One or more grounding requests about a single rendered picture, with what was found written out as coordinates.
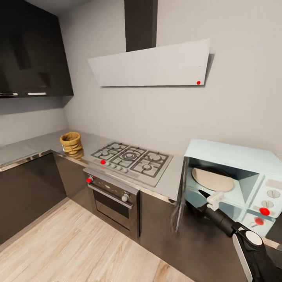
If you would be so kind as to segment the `popcorn bag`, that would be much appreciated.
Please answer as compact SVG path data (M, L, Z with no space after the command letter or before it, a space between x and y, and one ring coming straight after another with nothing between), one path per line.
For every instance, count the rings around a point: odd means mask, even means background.
M69 132L60 137L63 151L69 154L75 154L83 148L80 134L77 132Z

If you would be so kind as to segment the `microwave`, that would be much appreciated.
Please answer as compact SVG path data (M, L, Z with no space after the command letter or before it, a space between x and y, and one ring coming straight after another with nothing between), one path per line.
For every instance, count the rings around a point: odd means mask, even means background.
M171 216L173 239L178 240L186 188L210 195L265 216L282 212L282 161L266 150L192 138L181 172L177 207Z

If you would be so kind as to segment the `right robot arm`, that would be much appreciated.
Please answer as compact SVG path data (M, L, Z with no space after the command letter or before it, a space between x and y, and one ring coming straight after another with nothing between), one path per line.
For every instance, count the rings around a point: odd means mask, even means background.
M263 239L254 231L239 222L234 222L228 215L219 209L219 203L225 196L222 191L212 195L198 190L207 199L202 207L195 208L187 200L188 209L199 219L208 217L229 238L232 238L238 257L246 274L248 282L282 282L282 269L277 268L266 254ZM244 230L239 231L240 228Z

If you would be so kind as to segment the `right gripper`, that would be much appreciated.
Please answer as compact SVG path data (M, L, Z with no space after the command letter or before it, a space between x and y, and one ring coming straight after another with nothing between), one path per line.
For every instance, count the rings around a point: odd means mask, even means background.
M211 196L210 194L198 190L200 193L202 193L205 197ZM195 208L191 203L189 203L187 200L185 201L186 205L188 206L188 209L195 215L197 214L197 217L199 219L202 219L204 216L208 217L217 227L220 226L222 220L227 217L222 210L217 209L216 211L212 210L211 208L207 207L208 202L203 205L202 207Z

